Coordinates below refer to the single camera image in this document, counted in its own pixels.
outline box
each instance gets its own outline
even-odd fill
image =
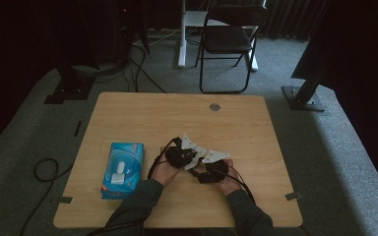
[[[102,198],[121,200],[131,196],[141,179],[144,145],[112,143],[103,177]]]

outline table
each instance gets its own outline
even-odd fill
[[[266,102],[255,95],[103,92],[84,135],[54,225],[101,227],[120,201],[99,192],[113,142],[145,145],[143,179],[172,138],[187,133],[204,148],[228,151],[256,203],[277,227],[302,223]],[[224,196],[182,171],[162,193],[145,227],[233,227]]]
[[[202,27],[204,25],[205,17],[207,12],[205,11],[186,11],[186,0],[182,0],[182,19],[181,19],[181,38],[180,38],[180,49],[179,49],[179,61],[178,67],[184,68],[186,65],[186,27]],[[219,22],[215,22],[213,25],[222,25]],[[258,70],[256,57],[253,56],[253,64],[251,71],[255,72]]]

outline chair backrest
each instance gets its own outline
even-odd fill
[[[221,6],[213,8],[208,12],[205,18],[204,26],[207,25],[208,20],[215,20],[230,26],[261,27],[265,23],[268,14],[268,10],[263,6]]]

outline sleeve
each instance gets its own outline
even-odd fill
[[[277,235],[272,219],[255,206],[244,190],[237,190],[227,197],[235,220],[238,235]]]
[[[162,190],[163,185],[156,180],[140,181],[134,194],[122,201],[121,205],[109,217],[106,226],[126,224],[149,217],[153,207],[158,204]],[[143,228],[143,224],[138,224],[136,226],[113,230],[103,235],[141,235]]]

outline black chair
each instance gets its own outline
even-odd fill
[[[257,35],[268,17],[263,6],[221,6],[211,9],[205,18],[199,44],[195,67],[201,59],[199,88],[203,93],[242,93],[248,87],[253,60],[248,60],[247,79],[240,90],[204,90],[203,74],[205,59],[238,59],[236,67],[243,56],[254,56]],[[224,23],[223,26],[211,25],[211,20]],[[205,57],[205,50],[211,54],[240,54],[239,57]]]

